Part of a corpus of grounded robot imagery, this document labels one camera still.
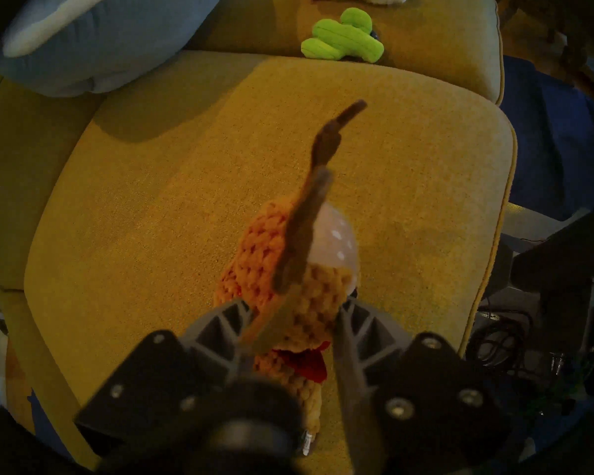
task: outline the couch backrest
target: couch backrest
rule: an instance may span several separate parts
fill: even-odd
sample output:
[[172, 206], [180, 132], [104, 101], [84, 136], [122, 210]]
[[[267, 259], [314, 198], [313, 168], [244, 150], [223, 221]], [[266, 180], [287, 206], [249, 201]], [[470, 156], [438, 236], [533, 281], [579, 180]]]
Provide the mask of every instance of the couch backrest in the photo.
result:
[[46, 201], [103, 98], [48, 98], [0, 78], [0, 287], [24, 288]]

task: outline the blue fabric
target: blue fabric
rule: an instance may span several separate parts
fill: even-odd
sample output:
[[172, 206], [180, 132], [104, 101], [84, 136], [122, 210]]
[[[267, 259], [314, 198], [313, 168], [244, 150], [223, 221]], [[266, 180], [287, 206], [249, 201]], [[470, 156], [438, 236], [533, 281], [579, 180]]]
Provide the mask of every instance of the blue fabric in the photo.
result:
[[219, 1], [104, 0], [31, 54], [5, 58], [0, 48], [0, 74], [48, 96], [114, 90], [182, 49]]
[[31, 413], [33, 415], [33, 426], [35, 427], [35, 437], [47, 445], [49, 448], [57, 451], [63, 457], [73, 460], [64, 443], [61, 442], [57, 432], [53, 429], [48, 417], [44, 413], [44, 409], [40, 405], [39, 400], [35, 396], [35, 392], [31, 390], [31, 396], [27, 397], [31, 402]]
[[517, 134], [510, 202], [565, 220], [594, 208], [594, 100], [504, 56], [501, 109]]

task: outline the white plush ball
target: white plush ball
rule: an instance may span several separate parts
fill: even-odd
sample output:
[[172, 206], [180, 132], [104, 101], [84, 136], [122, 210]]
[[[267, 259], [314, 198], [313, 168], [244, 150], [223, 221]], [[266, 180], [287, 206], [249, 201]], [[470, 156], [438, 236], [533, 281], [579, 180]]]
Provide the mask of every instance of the white plush ball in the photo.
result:
[[314, 238], [308, 261], [328, 267], [345, 267], [352, 271], [350, 294], [358, 281], [358, 245], [352, 226], [331, 204], [325, 202], [314, 224]]

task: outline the screw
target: screw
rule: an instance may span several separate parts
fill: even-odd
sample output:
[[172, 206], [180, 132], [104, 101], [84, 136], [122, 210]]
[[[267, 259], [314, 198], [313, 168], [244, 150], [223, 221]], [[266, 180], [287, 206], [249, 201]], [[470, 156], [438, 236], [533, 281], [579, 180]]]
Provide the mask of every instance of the screw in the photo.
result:
[[434, 337], [425, 337], [422, 339], [422, 345], [429, 349], [440, 349], [442, 347], [440, 341]]
[[122, 384], [115, 384], [110, 389], [110, 396], [112, 398], [119, 398], [123, 392], [124, 392], [124, 385], [122, 385]]
[[195, 397], [187, 397], [187, 398], [183, 398], [180, 401], [180, 409], [184, 412], [188, 412], [189, 410], [191, 410], [192, 408], [194, 408], [194, 404], [196, 403], [196, 398]]
[[405, 398], [390, 398], [385, 403], [385, 410], [397, 421], [406, 421], [414, 416], [415, 408], [409, 400]]
[[484, 395], [476, 389], [465, 388], [458, 394], [458, 398], [469, 407], [481, 407], [484, 403]]

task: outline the blue pillow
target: blue pillow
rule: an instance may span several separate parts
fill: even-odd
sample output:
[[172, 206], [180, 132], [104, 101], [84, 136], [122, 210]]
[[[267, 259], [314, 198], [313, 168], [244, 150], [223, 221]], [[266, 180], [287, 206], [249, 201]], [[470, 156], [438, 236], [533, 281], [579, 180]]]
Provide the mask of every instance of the blue pillow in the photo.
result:
[[181, 50], [220, 0], [30, 0], [0, 44], [0, 74], [47, 96], [103, 93]]

